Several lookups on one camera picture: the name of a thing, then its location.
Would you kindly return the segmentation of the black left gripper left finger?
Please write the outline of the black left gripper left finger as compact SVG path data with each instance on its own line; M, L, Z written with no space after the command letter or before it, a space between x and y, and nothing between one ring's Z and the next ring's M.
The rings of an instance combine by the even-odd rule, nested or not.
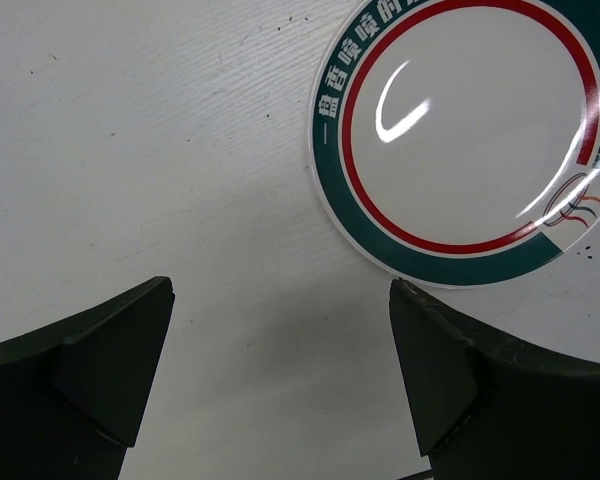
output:
M136 444L175 302L154 277L0 342L0 479L116 479Z

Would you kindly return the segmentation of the green red rimmed white plate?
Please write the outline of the green red rimmed white plate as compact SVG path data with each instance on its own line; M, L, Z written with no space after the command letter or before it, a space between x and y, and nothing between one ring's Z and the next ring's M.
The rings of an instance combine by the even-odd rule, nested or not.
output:
M600 1L364 1L313 85L309 164L383 269L508 281L600 221Z

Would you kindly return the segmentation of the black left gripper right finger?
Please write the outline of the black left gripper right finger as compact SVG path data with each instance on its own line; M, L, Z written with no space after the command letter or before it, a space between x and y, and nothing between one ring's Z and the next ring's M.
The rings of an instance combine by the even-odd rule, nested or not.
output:
M389 316L436 479L600 479L600 363L519 339L394 280Z

